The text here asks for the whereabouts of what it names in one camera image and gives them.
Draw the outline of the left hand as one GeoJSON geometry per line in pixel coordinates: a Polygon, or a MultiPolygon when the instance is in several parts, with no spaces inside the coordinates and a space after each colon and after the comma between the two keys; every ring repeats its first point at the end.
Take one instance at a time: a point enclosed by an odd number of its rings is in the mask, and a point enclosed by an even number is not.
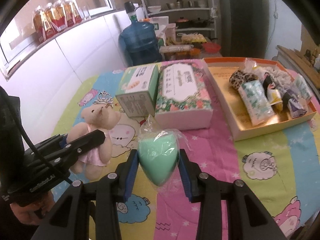
{"type": "Polygon", "coordinates": [[[11,203],[10,208],[22,224],[39,225],[54,205],[54,196],[51,191],[48,191],[38,200],[25,207],[21,207],[17,203],[11,203]]]}

